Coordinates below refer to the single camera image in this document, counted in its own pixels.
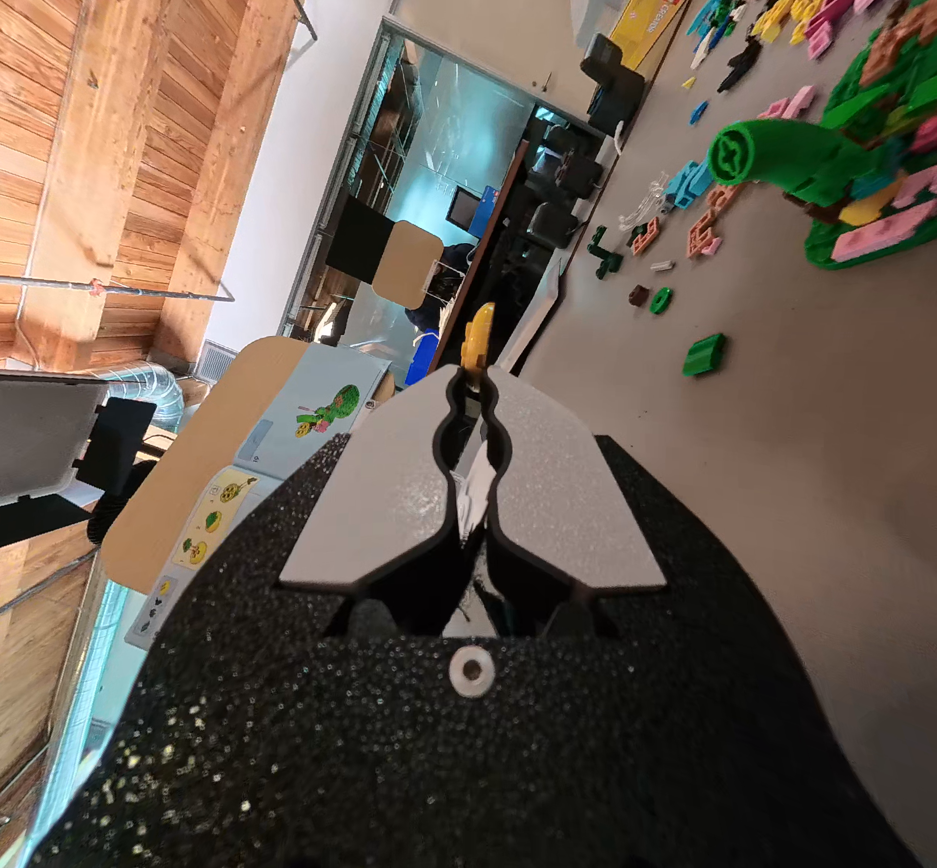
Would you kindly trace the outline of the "clear curved pieces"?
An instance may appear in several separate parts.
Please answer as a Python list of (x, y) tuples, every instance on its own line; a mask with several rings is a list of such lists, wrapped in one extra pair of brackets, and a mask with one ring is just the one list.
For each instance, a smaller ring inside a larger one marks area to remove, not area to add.
[(666, 190), (671, 181), (671, 176), (662, 171), (654, 179), (648, 188), (647, 194), (639, 202), (636, 208), (625, 216), (619, 216), (618, 229), (622, 233), (631, 232), (634, 227), (648, 223), (651, 218), (657, 216), (664, 204)]

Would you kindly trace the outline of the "studio light on stand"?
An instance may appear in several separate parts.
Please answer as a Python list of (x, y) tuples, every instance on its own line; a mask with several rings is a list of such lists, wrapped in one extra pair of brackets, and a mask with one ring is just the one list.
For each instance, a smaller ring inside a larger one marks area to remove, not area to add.
[(1, 545), (88, 520), (64, 498), (73, 482), (125, 503), (157, 411), (127, 382), (2, 370)]

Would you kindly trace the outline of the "grey plastic pouch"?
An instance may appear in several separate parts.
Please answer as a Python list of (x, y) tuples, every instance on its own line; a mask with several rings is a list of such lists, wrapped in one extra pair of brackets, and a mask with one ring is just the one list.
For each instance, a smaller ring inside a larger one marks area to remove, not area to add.
[(555, 252), (550, 258), (544, 275), (534, 291), (533, 297), (524, 310), (504, 349), (498, 356), (496, 367), (512, 372), (521, 362), (525, 351), (547, 322), (551, 310), (556, 305), (560, 292), (560, 280), (565, 268), (561, 252)]

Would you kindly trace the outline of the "yellow cardboard box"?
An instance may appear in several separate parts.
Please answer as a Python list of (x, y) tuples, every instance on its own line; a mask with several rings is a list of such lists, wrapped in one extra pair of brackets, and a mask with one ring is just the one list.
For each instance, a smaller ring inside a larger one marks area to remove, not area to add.
[(621, 53), (621, 64), (631, 70), (648, 56), (670, 22), (688, 0), (628, 0), (609, 35)]

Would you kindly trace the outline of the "dark green brick cluster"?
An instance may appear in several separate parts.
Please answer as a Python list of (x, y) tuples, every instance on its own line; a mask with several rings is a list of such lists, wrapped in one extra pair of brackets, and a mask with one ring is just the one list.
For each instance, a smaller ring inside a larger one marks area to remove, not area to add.
[(587, 253), (600, 261), (595, 271), (596, 278), (600, 280), (618, 273), (624, 259), (621, 253), (608, 250), (603, 246), (603, 236), (606, 230), (605, 225), (598, 226), (587, 246)]

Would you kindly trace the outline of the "black panel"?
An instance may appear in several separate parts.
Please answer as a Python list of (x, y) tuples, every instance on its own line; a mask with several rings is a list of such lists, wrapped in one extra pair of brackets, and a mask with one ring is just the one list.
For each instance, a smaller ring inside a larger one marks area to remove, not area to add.
[(345, 199), (325, 256), (325, 265), (372, 284), (387, 248), (394, 221), (354, 196)]

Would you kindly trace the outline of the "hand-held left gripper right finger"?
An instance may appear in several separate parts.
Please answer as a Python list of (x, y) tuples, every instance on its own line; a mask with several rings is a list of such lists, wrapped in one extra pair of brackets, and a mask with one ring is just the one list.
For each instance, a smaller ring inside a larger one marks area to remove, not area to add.
[(564, 583), (607, 596), (662, 589), (666, 579), (590, 428), (500, 368), (490, 451), (504, 441), (489, 499), (493, 545)]

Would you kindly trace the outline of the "green smooth tile brick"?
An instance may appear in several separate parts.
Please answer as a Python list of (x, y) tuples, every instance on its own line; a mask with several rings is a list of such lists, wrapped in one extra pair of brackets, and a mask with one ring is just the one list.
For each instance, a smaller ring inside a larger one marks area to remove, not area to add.
[(728, 338), (722, 333), (698, 340), (688, 350), (682, 375), (695, 378), (719, 370), (727, 345)]

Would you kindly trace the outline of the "yellow round disc brick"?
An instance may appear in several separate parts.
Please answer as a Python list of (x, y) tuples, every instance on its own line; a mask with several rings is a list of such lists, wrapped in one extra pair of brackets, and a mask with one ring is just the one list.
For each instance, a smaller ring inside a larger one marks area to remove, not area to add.
[(470, 389), (478, 392), (488, 367), (488, 352), (491, 331), (495, 319), (496, 304), (484, 303), (467, 324), (461, 347), (461, 367), (465, 371)]

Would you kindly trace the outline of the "green plant brick model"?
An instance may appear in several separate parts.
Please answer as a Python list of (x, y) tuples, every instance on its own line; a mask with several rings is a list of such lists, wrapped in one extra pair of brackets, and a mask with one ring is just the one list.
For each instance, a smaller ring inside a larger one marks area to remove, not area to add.
[(771, 185), (812, 220), (804, 250), (826, 270), (935, 241), (935, 0), (882, 26), (817, 124), (738, 121), (709, 147), (722, 186)]

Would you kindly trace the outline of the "silver duct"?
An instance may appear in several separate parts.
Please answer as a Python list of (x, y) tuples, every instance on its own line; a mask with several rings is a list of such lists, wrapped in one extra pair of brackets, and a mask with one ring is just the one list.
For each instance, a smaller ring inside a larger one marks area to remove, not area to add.
[(134, 361), (102, 369), (86, 369), (76, 375), (109, 382), (108, 397), (149, 402), (156, 406), (151, 424), (177, 433), (183, 418), (181, 386), (166, 368), (148, 361)]

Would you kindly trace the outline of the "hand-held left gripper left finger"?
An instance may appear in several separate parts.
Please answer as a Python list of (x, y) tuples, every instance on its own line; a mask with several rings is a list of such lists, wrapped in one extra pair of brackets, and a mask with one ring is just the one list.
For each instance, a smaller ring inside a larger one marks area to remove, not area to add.
[(377, 408), (347, 445), (280, 572), (282, 586), (363, 593), (468, 575), (446, 453), (465, 370), (444, 366)]

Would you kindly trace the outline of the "instruction booklet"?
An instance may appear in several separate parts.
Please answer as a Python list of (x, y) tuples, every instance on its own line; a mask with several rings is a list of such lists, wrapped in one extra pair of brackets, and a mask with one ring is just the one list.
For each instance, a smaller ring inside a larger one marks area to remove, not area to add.
[(197, 494), (176, 495), (169, 516), (173, 546), (160, 544), (161, 571), (124, 642), (147, 651), (189, 587), (230, 534), (328, 440), (353, 430), (392, 396), (391, 363), (349, 347), (310, 345), (237, 454)]

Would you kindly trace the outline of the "pink bracket bricks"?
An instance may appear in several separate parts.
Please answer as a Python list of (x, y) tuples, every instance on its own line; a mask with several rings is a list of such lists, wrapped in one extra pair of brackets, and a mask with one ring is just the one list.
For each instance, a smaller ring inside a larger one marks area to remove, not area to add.
[(791, 98), (782, 98), (773, 102), (765, 112), (757, 117), (764, 120), (793, 120), (804, 115), (814, 104), (816, 88), (814, 85), (805, 85)]

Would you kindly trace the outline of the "vent grille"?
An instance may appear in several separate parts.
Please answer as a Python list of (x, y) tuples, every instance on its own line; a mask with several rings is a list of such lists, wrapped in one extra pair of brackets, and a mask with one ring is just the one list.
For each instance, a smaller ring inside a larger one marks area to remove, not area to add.
[(224, 376), (237, 356), (238, 351), (205, 339), (191, 377), (214, 386)]

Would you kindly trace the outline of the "black battery charger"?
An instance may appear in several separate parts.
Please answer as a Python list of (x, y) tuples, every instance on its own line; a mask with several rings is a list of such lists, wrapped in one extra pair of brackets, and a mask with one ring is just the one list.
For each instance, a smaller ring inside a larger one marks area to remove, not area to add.
[(608, 137), (620, 124), (626, 129), (645, 95), (644, 77), (623, 64), (621, 49), (600, 32), (593, 35), (579, 67), (596, 85), (588, 107), (589, 125)]
[(544, 148), (558, 158), (554, 182), (559, 190), (579, 199), (591, 197), (603, 177), (603, 166), (596, 159), (601, 147), (593, 138), (570, 126), (552, 124), (545, 132)]
[(526, 237), (546, 248), (567, 249), (581, 221), (562, 207), (542, 203), (534, 210)]

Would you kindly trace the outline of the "light blue bricks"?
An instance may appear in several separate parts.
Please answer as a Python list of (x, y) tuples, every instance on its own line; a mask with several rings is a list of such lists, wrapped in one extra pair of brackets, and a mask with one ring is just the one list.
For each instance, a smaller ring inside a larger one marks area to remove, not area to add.
[(690, 160), (665, 188), (662, 212), (669, 213), (673, 208), (688, 209), (697, 199), (704, 196), (713, 184), (714, 179), (708, 162)]

